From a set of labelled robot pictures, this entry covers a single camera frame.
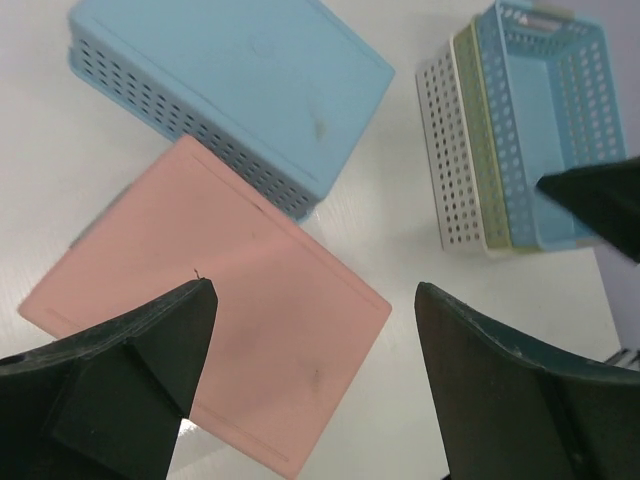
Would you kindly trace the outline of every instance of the blue plastic surface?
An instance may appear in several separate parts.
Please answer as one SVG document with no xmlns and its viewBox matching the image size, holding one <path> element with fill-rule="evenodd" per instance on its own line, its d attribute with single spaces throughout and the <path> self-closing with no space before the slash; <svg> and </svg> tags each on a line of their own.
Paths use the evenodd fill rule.
<svg viewBox="0 0 640 480">
<path fill-rule="evenodd" d="M 496 2 L 476 27 L 513 245 L 574 248 L 593 234 L 535 185 L 626 156 L 604 31 L 514 1 Z"/>
<path fill-rule="evenodd" d="M 283 211 L 322 200 L 393 69 L 317 0 L 84 0 L 74 71 L 198 138 Z"/>
</svg>

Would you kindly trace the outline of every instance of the pink plastic surface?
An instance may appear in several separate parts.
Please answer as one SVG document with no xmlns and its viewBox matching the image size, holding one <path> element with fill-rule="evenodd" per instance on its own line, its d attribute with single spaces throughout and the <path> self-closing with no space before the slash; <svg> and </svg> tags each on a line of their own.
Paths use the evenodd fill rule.
<svg viewBox="0 0 640 480">
<path fill-rule="evenodd" d="M 131 186 L 20 313 L 64 337 L 196 271 L 219 307 L 191 419 L 295 478 L 391 307 L 193 138 Z"/>
</svg>

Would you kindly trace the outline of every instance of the green basket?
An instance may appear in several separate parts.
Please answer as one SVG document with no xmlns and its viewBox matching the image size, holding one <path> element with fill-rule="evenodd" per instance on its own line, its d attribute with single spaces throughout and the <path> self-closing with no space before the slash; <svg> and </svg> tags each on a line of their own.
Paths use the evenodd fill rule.
<svg viewBox="0 0 640 480">
<path fill-rule="evenodd" d="M 462 100 L 467 118 L 487 248 L 511 249 L 509 219 L 493 141 L 475 19 L 454 37 L 453 45 L 460 73 Z"/>
</svg>

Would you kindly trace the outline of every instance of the white basket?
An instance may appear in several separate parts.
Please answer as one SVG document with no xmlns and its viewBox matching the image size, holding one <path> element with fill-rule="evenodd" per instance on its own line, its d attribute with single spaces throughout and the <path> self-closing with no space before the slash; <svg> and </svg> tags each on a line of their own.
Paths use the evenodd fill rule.
<svg viewBox="0 0 640 480">
<path fill-rule="evenodd" d="M 453 38 L 416 74 L 440 238 L 446 251 L 488 252 L 458 78 Z"/>
</svg>

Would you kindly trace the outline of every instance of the plastic basket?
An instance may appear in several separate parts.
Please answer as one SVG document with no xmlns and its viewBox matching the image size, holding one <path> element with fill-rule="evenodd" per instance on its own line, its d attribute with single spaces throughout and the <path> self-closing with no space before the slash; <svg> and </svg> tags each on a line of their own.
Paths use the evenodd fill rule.
<svg viewBox="0 0 640 480">
<path fill-rule="evenodd" d="M 393 69 L 317 0 L 83 0 L 74 72 L 287 215 L 329 192 Z"/>
<path fill-rule="evenodd" d="M 475 23 L 471 22 L 458 33 L 453 44 L 460 73 L 460 87 L 487 247 L 509 249 L 509 221 L 502 193 L 500 166 L 491 132 L 491 118 L 480 65 Z"/>
<path fill-rule="evenodd" d="M 592 233 L 535 184 L 626 156 L 603 29 L 512 1 L 497 2 L 476 28 L 512 243 L 573 248 Z"/>
<path fill-rule="evenodd" d="M 442 246 L 487 249 L 453 39 L 416 75 Z"/>
</svg>

